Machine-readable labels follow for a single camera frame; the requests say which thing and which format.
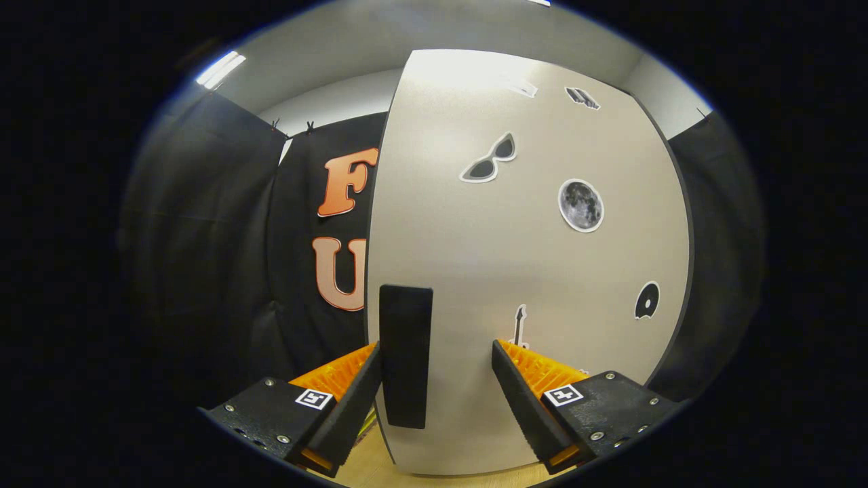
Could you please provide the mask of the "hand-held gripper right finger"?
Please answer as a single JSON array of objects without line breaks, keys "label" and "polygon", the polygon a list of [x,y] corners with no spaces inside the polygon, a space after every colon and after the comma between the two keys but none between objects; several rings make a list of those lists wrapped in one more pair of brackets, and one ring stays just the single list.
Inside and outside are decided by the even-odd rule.
[{"label": "hand-held gripper right finger", "polygon": [[626,451],[682,412],[682,403],[617,373],[583,373],[504,340],[491,369],[538,461],[558,474]]}]

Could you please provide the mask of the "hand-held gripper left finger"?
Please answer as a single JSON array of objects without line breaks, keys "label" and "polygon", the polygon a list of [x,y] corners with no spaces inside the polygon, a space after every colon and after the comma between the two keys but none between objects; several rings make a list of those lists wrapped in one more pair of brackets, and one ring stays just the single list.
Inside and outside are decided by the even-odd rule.
[{"label": "hand-held gripper left finger", "polygon": [[373,342],[293,380],[264,377],[203,416],[268,460],[334,478],[381,381],[380,345]]}]

